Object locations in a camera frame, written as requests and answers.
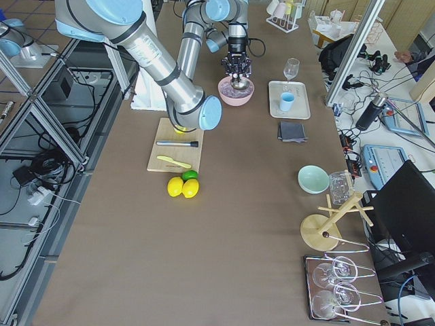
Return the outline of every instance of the black bottle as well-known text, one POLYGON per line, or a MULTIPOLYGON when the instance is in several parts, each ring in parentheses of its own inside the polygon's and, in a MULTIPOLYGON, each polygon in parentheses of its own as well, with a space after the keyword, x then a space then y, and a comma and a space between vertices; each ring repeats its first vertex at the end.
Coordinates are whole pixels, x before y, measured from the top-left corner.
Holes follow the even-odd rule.
POLYGON ((382 112, 383 106, 388 99, 386 93, 378 93, 375 98, 368 104, 367 108, 356 122, 356 128, 365 131, 374 122, 378 114, 382 112))

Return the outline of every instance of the mint green bowl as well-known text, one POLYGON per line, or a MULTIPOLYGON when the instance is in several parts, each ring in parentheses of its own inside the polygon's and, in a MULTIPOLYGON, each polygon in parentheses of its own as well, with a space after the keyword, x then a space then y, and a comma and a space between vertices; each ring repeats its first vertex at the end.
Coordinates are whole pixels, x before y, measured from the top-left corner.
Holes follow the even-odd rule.
POLYGON ((329 188, 329 176, 316 165, 307 165, 299 170, 299 186, 309 194, 320 194, 329 188))

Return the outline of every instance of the power plug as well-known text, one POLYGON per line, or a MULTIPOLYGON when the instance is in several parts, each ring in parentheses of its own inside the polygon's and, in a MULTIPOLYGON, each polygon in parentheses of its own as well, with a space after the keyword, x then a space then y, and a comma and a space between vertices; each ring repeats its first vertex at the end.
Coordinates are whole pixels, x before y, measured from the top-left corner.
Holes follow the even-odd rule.
POLYGON ((33 195, 27 199, 27 201, 30 203, 30 205, 36 206, 40 202, 42 202, 42 200, 45 197, 47 197, 50 193, 51 193, 50 190, 48 190, 42 186, 39 186, 38 189, 36 190, 36 192, 34 192, 33 195))
POLYGON ((39 219, 36 216, 33 216, 29 219, 29 222, 27 223, 29 226, 35 226, 39 224, 39 219))

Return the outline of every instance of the gray napkin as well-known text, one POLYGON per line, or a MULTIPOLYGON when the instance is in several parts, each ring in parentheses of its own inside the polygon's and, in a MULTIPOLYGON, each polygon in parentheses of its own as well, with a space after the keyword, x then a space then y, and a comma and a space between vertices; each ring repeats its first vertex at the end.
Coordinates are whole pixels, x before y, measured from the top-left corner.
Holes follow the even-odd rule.
POLYGON ((285 142, 304 143, 308 138, 305 136, 303 124, 281 121, 278 127, 278 139, 285 142))

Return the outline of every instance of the white tray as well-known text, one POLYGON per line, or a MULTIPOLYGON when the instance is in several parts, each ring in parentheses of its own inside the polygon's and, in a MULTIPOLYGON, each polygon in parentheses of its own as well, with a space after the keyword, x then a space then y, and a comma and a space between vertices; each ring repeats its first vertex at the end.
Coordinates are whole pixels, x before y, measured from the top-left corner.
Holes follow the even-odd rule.
POLYGON ((309 119, 311 117, 311 113, 305 84, 299 83, 297 81, 291 81, 290 83, 287 83, 286 81, 270 81, 269 109, 271 116, 273 117, 280 117, 284 119, 309 119), (282 112, 279 109, 279 99, 281 98, 281 93, 284 92, 283 87, 286 84, 289 86, 288 92, 294 94, 294 103, 289 111, 282 112))

